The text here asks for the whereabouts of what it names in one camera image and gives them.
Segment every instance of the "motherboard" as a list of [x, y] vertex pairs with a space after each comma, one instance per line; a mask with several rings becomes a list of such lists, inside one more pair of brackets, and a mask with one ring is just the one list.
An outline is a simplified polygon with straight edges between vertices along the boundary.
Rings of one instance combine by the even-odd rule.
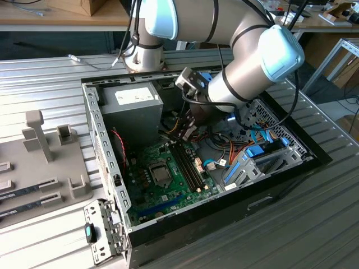
[[133, 226], [219, 193], [191, 144], [159, 143], [130, 158], [126, 176]]

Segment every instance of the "ram slot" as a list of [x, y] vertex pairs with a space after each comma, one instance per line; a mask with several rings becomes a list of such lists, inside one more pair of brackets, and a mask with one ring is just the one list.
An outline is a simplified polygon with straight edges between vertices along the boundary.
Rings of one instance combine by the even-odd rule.
[[182, 145], [173, 144], [169, 146], [169, 149], [177, 165], [179, 166], [179, 169], [184, 176], [190, 190], [195, 192], [198, 188], [202, 189], [204, 187], [204, 183], [196, 172]]

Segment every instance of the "metal table surface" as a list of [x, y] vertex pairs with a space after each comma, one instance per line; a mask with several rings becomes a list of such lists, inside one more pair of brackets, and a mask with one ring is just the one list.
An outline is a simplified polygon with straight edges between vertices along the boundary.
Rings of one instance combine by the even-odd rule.
[[[169, 69], [219, 65], [217, 50], [165, 54]], [[85, 57], [109, 66], [108, 55]], [[232, 60], [223, 50], [225, 63]], [[68, 58], [0, 62], [0, 142], [21, 139], [24, 112], [41, 109], [43, 128], [71, 124], [80, 136], [94, 188], [91, 200], [0, 230], [0, 268], [92, 268], [82, 207], [104, 197], [91, 145], [80, 78], [124, 73], [121, 63], [99, 72]], [[293, 86], [268, 92], [286, 110]], [[304, 94], [293, 118], [333, 158], [283, 200], [143, 268], [357, 268], [359, 145]], [[125, 268], [118, 257], [102, 268]]]

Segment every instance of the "table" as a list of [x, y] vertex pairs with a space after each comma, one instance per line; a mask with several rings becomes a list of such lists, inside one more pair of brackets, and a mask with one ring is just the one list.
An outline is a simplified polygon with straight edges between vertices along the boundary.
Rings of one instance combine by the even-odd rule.
[[[216, 49], [164, 52], [169, 69], [220, 65]], [[223, 60], [233, 60], [222, 49]], [[109, 66], [106, 55], [85, 57]], [[44, 129], [71, 124], [80, 135], [94, 197], [104, 197], [87, 126], [80, 78], [125, 73], [119, 62], [95, 71], [63, 58], [0, 62], [0, 142], [21, 138], [24, 111], [42, 109]], [[294, 86], [268, 90], [288, 111]], [[356, 268], [359, 257], [359, 145], [305, 94], [292, 117], [333, 158], [281, 201], [143, 269]], [[85, 201], [0, 230], [0, 268], [94, 268], [83, 230]], [[102, 268], [126, 268], [121, 257]]]
[[[46, 1], [27, 5], [46, 8]], [[0, 2], [0, 31], [125, 31], [128, 15], [119, 0], [108, 0], [93, 16], [50, 7], [44, 17]]]
[[[288, 9], [288, 3], [281, 1], [281, 7], [285, 11]], [[309, 11], [311, 17], [304, 18], [302, 22], [297, 22], [292, 32], [294, 32], [295, 37], [299, 40], [302, 34], [304, 33], [359, 33], [359, 25], [353, 24], [352, 27], [349, 26], [333, 26], [330, 23], [321, 19], [318, 15], [322, 12], [318, 11]], [[283, 24], [280, 22], [280, 18], [276, 18], [275, 22], [277, 24]]]

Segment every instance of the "wooden desk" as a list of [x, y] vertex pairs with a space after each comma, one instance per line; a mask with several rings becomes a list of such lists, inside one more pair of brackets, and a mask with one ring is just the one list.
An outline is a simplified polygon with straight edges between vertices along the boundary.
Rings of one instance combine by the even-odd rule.
[[41, 17], [0, 2], [0, 31], [125, 31], [128, 24], [128, 15], [119, 0], [108, 0], [91, 17], [47, 7], [45, 0], [24, 6], [51, 11], [44, 11]]
[[[285, 11], [288, 9], [288, 3], [283, 1], [280, 5]], [[359, 25], [353, 24], [349, 26], [333, 26], [330, 23], [321, 19], [318, 15], [322, 12], [309, 11], [310, 18], [304, 18], [302, 22], [297, 22], [292, 29], [297, 39], [299, 39], [303, 33], [359, 33]], [[276, 18], [277, 24], [283, 24], [280, 22], [281, 17]]]

